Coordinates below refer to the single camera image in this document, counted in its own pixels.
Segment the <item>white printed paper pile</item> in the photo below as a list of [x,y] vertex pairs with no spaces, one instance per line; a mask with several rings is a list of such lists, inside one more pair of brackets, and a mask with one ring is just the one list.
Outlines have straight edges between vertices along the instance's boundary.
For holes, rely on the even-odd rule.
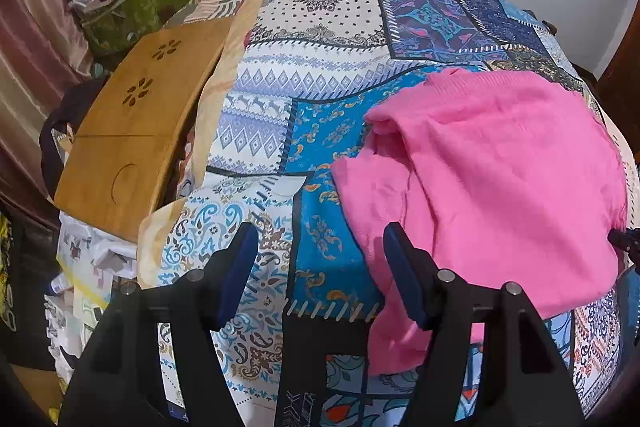
[[137,246],[61,212],[55,259],[60,273],[44,295],[48,351],[63,388],[123,280],[137,276]]

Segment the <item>brown wooden door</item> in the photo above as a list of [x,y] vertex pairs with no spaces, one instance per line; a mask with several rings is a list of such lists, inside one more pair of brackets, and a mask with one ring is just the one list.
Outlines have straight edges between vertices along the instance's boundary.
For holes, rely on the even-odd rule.
[[640,124],[640,20],[636,4],[624,38],[597,83],[605,113],[626,138],[632,153],[639,154]]

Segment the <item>wooden folding lap table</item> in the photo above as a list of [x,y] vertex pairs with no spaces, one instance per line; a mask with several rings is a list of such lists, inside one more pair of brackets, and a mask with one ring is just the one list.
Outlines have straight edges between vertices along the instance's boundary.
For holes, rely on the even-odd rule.
[[229,17],[144,36],[75,134],[55,206],[133,242],[163,199],[186,121],[221,57]]

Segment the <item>green patterned storage bag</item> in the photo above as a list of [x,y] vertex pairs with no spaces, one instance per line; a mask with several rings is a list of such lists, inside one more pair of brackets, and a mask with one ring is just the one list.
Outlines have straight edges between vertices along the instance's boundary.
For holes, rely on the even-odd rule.
[[94,57],[127,51],[142,37],[160,30],[191,0],[112,0],[79,15]]

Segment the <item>yellow black bag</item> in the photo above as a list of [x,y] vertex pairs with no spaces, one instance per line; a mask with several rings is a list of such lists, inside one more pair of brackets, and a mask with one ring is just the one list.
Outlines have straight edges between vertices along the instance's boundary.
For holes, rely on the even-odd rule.
[[11,256],[14,247],[13,228],[5,215],[0,218],[0,314],[1,321],[12,332],[17,331],[14,313],[13,288],[11,283]]

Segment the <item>patchwork patterned bedsheet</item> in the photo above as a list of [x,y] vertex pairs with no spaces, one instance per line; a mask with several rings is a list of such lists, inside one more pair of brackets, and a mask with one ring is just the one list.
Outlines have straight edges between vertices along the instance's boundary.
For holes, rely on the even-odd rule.
[[382,295],[350,233],[332,162],[358,154],[364,114],[432,72],[529,69],[579,93],[616,144],[631,205],[639,176],[624,136],[546,25],[506,0],[243,0],[198,106],[194,152],[175,202],[138,239],[138,279],[168,285],[204,267],[245,221],[260,244],[238,313],[213,337],[249,426],[395,426],[416,373],[373,376],[341,345],[326,384],[281,381],[296,326],[367,329]]

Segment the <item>striped maroon curtain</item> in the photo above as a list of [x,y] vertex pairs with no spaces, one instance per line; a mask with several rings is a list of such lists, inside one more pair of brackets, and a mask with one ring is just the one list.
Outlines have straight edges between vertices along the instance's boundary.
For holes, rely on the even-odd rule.
[[58,212],[41,174],[40,132],[91,63],[67,0],[1,0],[1,200],[48,228]]

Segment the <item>pink knit cardigan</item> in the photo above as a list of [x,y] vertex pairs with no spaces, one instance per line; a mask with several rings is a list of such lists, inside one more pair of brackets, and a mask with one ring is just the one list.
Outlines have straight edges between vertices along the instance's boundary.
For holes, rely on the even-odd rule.
[[534,72],[448,68],[364,120],[362,150],[331,172],[384,297],[369,334],[373,374],[414,369],[430,340],[408,317],[385,258],[392,222],[472,284],[519,283],[547,319],[611,289],[620,259],[608,232],[626,223],[625,173],[580,93]]

